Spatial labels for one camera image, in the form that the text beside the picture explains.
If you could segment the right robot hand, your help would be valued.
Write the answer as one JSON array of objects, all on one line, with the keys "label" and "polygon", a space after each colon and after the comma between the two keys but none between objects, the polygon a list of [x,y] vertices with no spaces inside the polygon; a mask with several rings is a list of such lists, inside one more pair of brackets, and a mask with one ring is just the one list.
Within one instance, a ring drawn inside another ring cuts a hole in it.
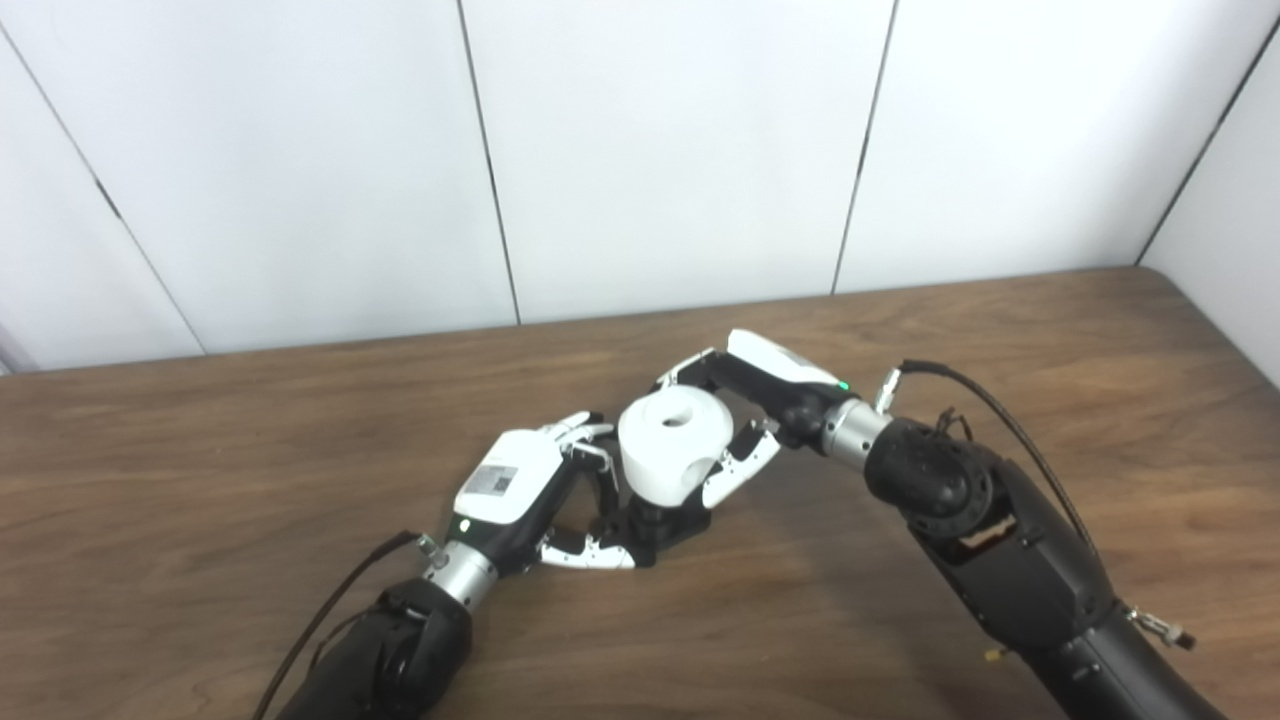
[{"label": "right robot hand", "polygon": [[859,401],[849,383],[806,357],[758,334],[735,328],[723,350],[707,348],[659,375],[650,392],[687,386],[722,389],[759,407],[763,420],[748,423],[721,452],[698,495],[712,510],[786,448],[822,451],[829,415]]}]

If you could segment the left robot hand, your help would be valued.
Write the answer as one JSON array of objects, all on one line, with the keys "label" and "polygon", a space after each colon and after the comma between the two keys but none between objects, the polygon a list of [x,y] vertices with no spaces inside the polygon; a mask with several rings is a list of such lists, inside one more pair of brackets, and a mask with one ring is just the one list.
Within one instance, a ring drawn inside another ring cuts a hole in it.
[{"label": "left robot hand", "polygon": [[[631,570],[640,562],[621,546],[605,546],[604,523],[620,510],[616,437],[602,414],[575,413],[534,429],[500,433],[454,497],[444,551],[481,571],[509,577],[535,564],[590,570]],[[556,516],[579,480],[596,506],[590,530],[559,529]]]}]

